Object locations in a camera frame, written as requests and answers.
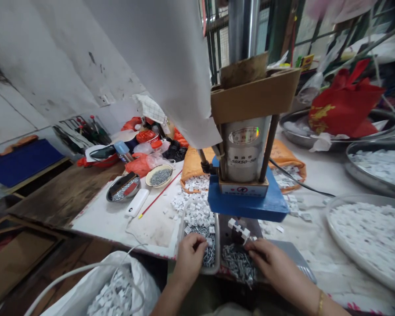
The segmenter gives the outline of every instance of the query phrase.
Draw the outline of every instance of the cylinder label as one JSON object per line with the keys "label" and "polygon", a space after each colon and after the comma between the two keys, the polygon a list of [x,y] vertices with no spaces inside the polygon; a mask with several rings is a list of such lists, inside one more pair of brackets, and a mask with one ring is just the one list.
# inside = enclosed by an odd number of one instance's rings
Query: cylinder label
{"label": "cylinder label", "polygon": [[257,163],[259,150],[256,147],[230,148],[228,152],[228,165],[238,168],[252,167]]}
{"label": "cylinder label", "polygon": [[231,132],[228,136],[230,142],[238,145],[246,145],[255,141],[259,137],[259,128],[250,126]]}

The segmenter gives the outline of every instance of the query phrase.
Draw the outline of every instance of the workbench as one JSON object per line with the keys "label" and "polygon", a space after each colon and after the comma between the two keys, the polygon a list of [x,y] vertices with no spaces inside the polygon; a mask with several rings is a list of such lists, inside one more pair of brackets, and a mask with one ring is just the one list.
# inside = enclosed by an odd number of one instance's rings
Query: workbench
{"label": "workbench", "polygon": [[[357,183],[345,172],[344,154],[325,152],[310,153],[306,148],[290,143],[280,132],[280,139],[296,156],[306,164],[305,183],[335,195],[374,194]],[[173,176],[182,168],[177,163]],[[71,167],[51,180],[25,200],[9,209],[15,216],[41,222],[51,228],[68,230],[78,234],[97,236],[114,243],[139,247],[139,251],[166,259],[175,259],[180,221],[170,219],[164,211],[172,212],[170,205],[180,190],[176,181],[154,203],[142,219],[124,218],[125,207],[103,207],[102,194],[109,186],[108,181],[121,175],[124,167],[118,163],[109,169],[84,169]],[[144,210],[155,199],[160,190],[153,189],[142,207]],[[279,224],[284,233],[275,229],[278,223],[270,223],[272,232],[265,238],[294,243],[307,260],[315,274],[318,286],[342,306],[355,310],[395,315],[395,292],[387,289],[351,261],[338,247],[329,234],[324,196],[304,188],[292,194],[304,198],[312,223],[301,218],[287,216]]]}

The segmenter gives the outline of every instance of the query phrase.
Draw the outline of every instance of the wooden table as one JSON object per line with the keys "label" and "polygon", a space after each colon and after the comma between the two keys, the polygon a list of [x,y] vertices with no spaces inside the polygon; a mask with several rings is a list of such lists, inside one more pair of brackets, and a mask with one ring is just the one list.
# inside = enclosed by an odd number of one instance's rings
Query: wooden table
{"label": "wooden table", "polygon": [[68,230],[68,224],[97,192],[124,170],[122,162],[107,169],[74,165],[7,211],[50,228]]}

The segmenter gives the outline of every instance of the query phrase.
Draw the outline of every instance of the silver cylinder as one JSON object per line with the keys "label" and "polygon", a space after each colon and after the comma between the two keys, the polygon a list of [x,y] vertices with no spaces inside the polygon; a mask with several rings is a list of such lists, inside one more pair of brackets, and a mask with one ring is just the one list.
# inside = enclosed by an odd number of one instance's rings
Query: silver cylinder
{"label": "silver cylinder", "polygon": [[259,0],[230,0],[228,17],[228,55],[233,64],[256,55]]}
{"label": "silver cylinder", "polygon": [[266,116],[223,125],[227,180],[244,183],[259,179],[270,120]]}
{"label": "silver cylinder", "polygon": [[[256,55],[259,0],[230,0],[228,3],[230,64]],[[222,124],[225,180],[257,181],[268,137],[270,116]]]}

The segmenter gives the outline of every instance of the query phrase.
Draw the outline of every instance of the bowl of screws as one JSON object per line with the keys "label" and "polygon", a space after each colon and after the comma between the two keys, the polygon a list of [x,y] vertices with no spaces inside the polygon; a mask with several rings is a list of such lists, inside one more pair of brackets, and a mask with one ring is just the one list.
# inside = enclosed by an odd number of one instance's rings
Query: bowl of screws
{"label": "bowl of screws", "polygon": [[156,189],[166,187],[172,177],[172,167],[170,165],[159,165],[153,168],[145,178],[145,183]]}

